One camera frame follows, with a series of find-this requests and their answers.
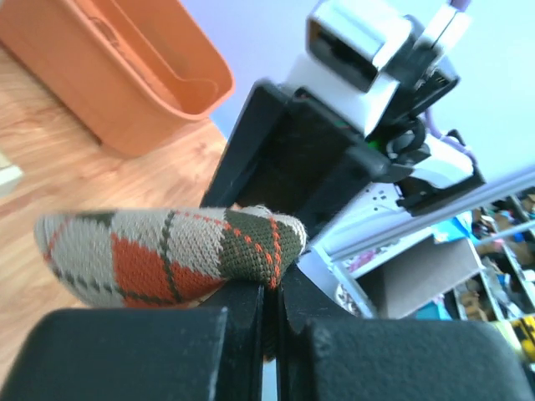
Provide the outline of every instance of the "cardboard box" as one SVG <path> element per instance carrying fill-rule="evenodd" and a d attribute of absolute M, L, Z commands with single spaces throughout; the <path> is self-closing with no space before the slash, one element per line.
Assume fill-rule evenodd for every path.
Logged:
<path fill-rule="evenodd" d="M 469 239 L 435 244 L 429 237 L 357 281 L 379 317 L 400 319 L 473 277 L 481 267 Z"/>
<path fill-rule="evenodd" d="M 23 172 L 0 153 L 0 196 L 5 196 L 17 186 Z"/>
<path fill-rule="evenodd" d="M 526 199 L 522 200 L 522 207 L 527 213 L 535 213 L 535 194 L 529 194 Z"/>
<path fill-rule="evenodd" d="M 502 246 L 496 242 L 491 242 L 490 244 L 476 246 L 476 251 L 479 256 L 483 256 L 487 253 L 501 252 Z"/>
<path fill-rule="evenodd" d="M 474 209 L 471 211 L 471 219 L 472 221 L 479 221 L 482 219 L 482 211 L 479 210 L 479 208 Z"/>

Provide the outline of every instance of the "wooden floor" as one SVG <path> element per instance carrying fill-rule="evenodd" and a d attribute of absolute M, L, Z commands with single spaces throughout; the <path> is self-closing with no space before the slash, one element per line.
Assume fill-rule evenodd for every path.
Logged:
<path fill-rule="evenodd" d="M 33 243 L 45 211 L 196 206 L 225 146 L 209 122 L 136 160 L 100 151 L 85 128 L 0 49 L 0 150 L 25 173 L 0 198 L 0 383 L 28 330 L 47 312 L 81 306 Z"/>

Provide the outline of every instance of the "green led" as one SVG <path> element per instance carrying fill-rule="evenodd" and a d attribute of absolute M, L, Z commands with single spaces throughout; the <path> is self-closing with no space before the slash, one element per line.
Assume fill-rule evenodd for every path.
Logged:
<path fill-rule="evenodd" d="M 334 126 L 336 128 L 342 128 L 342 129 L 347 129 L 349 128 L 349 126 L 344 122 L 344 121 L 341 121 L 341 120 L 338 120 L 334 123 Z"/>
<path fill-rule="evenodd" d="M 380 143 L 377 140 L 372 140 L 371 142 L 368 142 L 368 146 L 370 148 L 378 149 L 380 147 Z"/>

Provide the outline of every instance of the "blue object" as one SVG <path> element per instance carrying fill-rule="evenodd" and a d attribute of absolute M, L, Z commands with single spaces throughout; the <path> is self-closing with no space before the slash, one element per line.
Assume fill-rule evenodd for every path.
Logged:
<path fill-rule="evenodd" d="M 417 320 L 452 320 L 444 305 L 429 302 L 416 313 Z"/>
<path fill-rule="evenodd" d="M 524 235 L 521 232 L 516 233 L 512 238 L 515 242 L 524 242 Z"/>
<path fill-rule="evenodd" d="M 498 278 L 500 285 L 505 288 L 505 274 L 496 274 L 496 277 Z"/>
<path fill-rule="evenodd" d="M 431 227 L 436 243 L 457 241 L 461 238 L 470 238 L 477 242 L 477 238 L 471 233 L 471 212 L 466 211 L 450 220 L 441 221 Z"/>

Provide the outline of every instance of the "argyle knit fabric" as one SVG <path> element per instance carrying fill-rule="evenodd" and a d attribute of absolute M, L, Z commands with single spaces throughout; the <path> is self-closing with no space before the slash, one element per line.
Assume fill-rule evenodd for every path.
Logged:
<path fill-rule="evenodd" d="M 94 307 L 191 307 L 234 279 L 273 288 L 306 242 L 299 220 L 261 206 L 58 213 L 34 232 L 53 274 Z"/>

